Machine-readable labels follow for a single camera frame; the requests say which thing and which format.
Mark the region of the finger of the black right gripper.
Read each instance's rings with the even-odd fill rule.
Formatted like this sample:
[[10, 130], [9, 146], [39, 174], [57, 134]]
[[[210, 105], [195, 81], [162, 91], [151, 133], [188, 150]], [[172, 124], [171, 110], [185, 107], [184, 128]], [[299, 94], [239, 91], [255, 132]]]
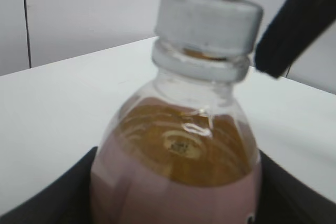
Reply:
[[256, 47], [256, 69], [279, 78], [334, 22], [335, 0], [286, 0]]

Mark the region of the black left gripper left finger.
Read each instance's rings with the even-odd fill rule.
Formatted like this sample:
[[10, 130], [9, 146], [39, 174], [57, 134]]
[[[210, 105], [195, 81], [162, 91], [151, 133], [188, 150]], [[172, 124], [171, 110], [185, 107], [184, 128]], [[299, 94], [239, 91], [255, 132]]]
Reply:
[[93, 223], [90, 210], [90, 170], [93, 147], [48, 187], [1, 216], [1, 223]]

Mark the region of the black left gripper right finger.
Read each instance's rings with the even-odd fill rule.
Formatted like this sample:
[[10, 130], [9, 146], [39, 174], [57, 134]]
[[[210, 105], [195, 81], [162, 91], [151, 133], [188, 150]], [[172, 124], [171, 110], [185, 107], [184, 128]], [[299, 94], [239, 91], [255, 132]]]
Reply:
[[293, 177], [264, 152], [259, 223], [335, 223], [335, 203]]

